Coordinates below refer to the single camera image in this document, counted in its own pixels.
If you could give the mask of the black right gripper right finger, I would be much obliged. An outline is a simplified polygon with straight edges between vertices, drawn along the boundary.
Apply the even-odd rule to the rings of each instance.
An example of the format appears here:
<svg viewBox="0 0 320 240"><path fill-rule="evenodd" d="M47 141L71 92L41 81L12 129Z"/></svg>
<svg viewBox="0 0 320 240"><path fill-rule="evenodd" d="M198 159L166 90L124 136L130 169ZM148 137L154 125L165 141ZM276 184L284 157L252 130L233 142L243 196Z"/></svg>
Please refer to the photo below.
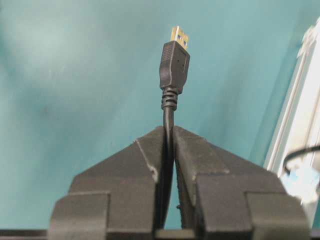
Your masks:
<svg viewBox="0 0 320 240"><path fill-rule="evenodd" d="M276 174L174 128L181 225L200 240L308 240L308 220Z"/></svg>

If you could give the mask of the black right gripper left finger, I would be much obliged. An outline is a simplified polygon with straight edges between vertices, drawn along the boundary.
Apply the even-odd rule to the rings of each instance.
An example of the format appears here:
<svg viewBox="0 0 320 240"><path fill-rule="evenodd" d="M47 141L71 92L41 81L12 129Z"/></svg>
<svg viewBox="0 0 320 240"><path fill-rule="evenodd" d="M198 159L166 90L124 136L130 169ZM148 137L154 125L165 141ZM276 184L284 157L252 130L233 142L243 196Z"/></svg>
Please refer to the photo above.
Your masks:
<svg viewBox="0 0 320 240"><path fill-rule="evenodd" d="M51 240L151 240L161 225L164 129L76 175L54 206Z"/></svg>

